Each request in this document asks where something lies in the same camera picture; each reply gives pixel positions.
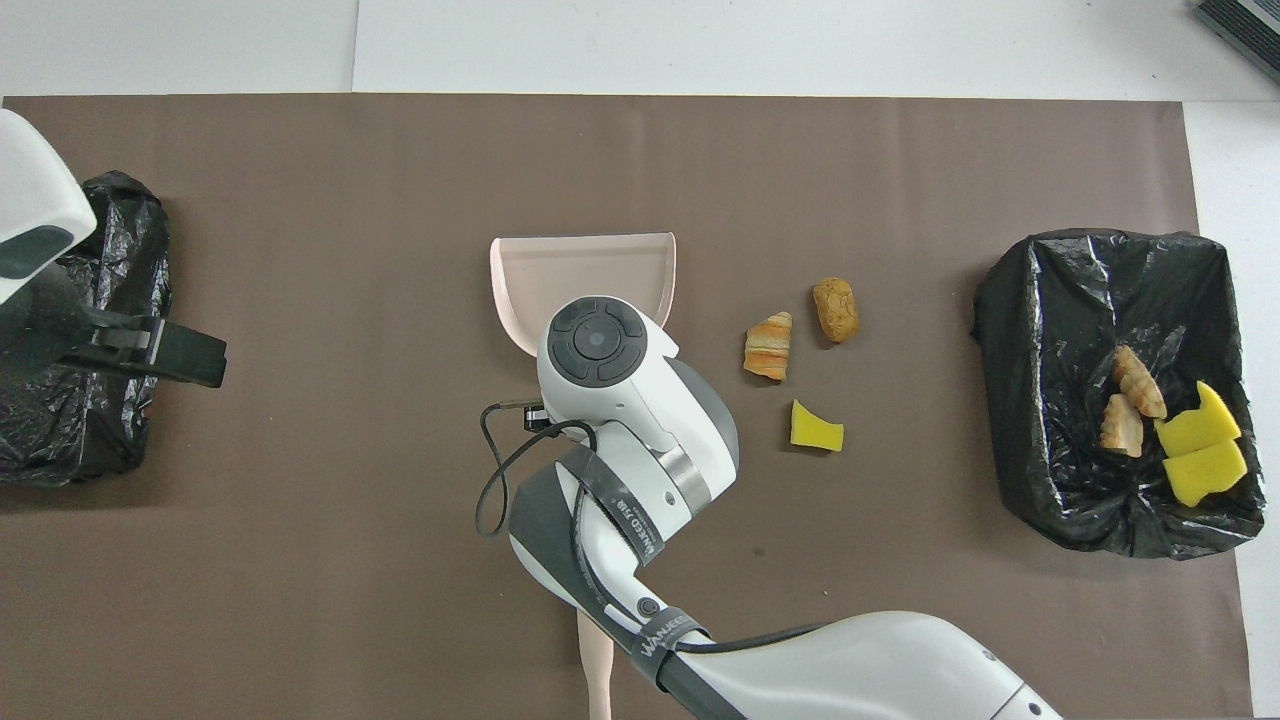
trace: black trash bag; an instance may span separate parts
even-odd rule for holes
[[[160,201],[122,172],[82,187],[97,229],[58,266],[87,306],[168,315],[169,224]],[[0,484],[61,486],[137,468],[155,386],[154,377],[58,365],[26,382],[0,378]]]
[[[974,299],[1000,495],[1057,544],[1187,560],[1262,529],[1262,470],[1240,384],[1240,329],[1226,250],[1187,233],[1068,229],[1028,237]],[[1170,418],[1208,383],[1240,425],[1248,473],[1198,507],[1180,505],[1149,420],[1142,457],[1102,450],[1098,427],[1117,345],[1147,364]]]

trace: brown tablecloth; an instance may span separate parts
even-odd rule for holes
[[[1178,105],[5,104],[78,178],[122,169],[164,200],[174,318],[229,366],[218,391],[160,388],[136,473],[0,489],[0,716],[585,716],[572,614],[471,529],[477,414],[536,393],[486,249],[637,231],[676,233],[667,329],[742,438],[737,483],[643,574],[664,600],[719,639],[940,615],[1070,716],[1251,712],[1233,556],[1070,552],[1006,512],[966,334],[977,281],[1029,233],[1196,229]],[[828,274],[863,311],[835,347],[809,300]],[[778,310],[774,387],[741,348]],[[845,423],[844,452],[788,447],[792,398]],[[498,424],[513,448],[518,419]],[[685,716],[621,656],[614,706]]]

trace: yellow sponge piece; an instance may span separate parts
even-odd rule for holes
[[[1179,413],[1167,423],[1156,420],[1156,436],[1160,437],[1165,455],[1170,457],[1240,437],[1240,427],[1235,424],[1231,411],[1213,388],[1197,382],[1196,389],[1201,396],[1199,410]]]
[[[1231,489],[1247,471],[1234,439],[1165,460],[1174,497],[1187,507],[1196,507],[1211,492]]]
[[[822,447],[840,452],[845,447],[845,425],[828,423],[800,405],[799,400],[792,400],[791,445]]]

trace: velcro strap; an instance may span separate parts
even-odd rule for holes
[[[649,678],[650,683],[657,685],[658,671],[662,670],[662,664],[667,661],[667,656],[676,650],[676,643],[680,642],[680,638],[694,630],[705,632],[705,628],[685,614],[684,610],[672,606],[659,610],[657,615],[640,628],[635,642],[631,643],[631,664],[645,678]]]
[[[636,501],[636,496],[612,468],[591,448],[579,445],[559,459],[559,464],[586,487],[609,519],[626,538],[641,566],[648,565],[666,547],[653,518]]]

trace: bread piece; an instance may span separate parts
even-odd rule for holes
[[[768,320],[746,331],[742,368],[773,378],[787,379],[791,359],[791,313],[771,315]]]
[[[1148,418],[1164,419],[1169,416],[1165,396],[1156,387],[1156,378],[1151,377],[1151,372],[1128,345],[1116,348],[1111,377],[1120,383],[1120,392],[1129,398],[1129,402],[1133,402],[1139,413]]]
[[[813,302],[818,306],[818,323],[827,340],[845,342],[858,333],[861,320],[858,318],[854,288],[847,282],[824,278],[813,286]]]
[[[1102,414],[1098,445],[1129,457],[1142,457],[1142,416],[1123,395],[1112,395]]]

